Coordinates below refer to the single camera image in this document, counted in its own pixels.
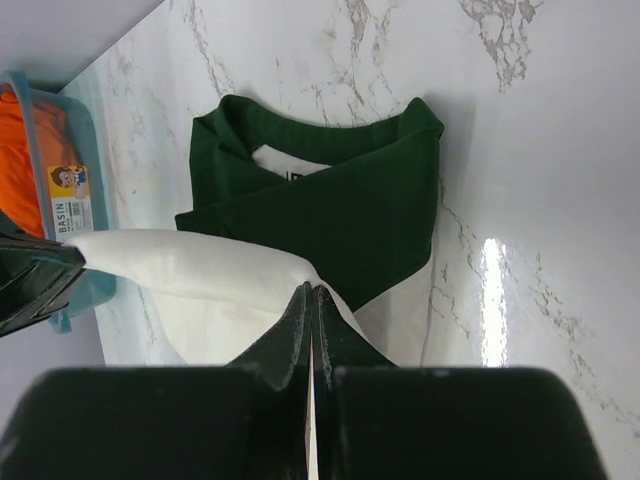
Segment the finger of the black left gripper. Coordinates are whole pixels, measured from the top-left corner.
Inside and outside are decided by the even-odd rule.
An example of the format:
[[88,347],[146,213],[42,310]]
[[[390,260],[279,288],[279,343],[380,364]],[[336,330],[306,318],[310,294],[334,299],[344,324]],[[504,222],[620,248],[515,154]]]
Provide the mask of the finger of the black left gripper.
[[48,321],[71,331],[65,312],[84,273],[85,258],[73,246],[32,236],[1,215],[1,335]]

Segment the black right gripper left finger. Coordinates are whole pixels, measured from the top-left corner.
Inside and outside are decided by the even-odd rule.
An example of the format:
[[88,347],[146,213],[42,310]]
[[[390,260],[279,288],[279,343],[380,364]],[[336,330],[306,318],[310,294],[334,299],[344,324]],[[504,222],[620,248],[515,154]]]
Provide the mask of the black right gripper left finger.
[[1,439],[5,479],[304,479],[311,287],[225,366],[60,369]]

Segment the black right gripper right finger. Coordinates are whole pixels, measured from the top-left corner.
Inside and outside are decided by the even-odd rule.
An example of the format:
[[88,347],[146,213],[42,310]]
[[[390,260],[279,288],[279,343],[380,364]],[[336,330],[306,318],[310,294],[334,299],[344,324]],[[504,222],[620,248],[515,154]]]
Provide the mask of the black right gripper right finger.
[[364,340],[324,287],[312,348],[323,479],[603,479],[582,412],[553,373],[400,367]]

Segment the white and green t shirt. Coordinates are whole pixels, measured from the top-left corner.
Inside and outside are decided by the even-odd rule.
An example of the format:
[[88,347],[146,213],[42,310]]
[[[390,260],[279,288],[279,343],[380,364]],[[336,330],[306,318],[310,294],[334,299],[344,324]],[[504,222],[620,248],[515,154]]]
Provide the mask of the white and green t shirt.
[[190,365],[224,365],[303,283],[399,365],[428,333],[442,122],[421,99],[369,125],[329,128],[228,95],[193,121],[192,208],[172,230],[86,233],[91,270],[145,288]]

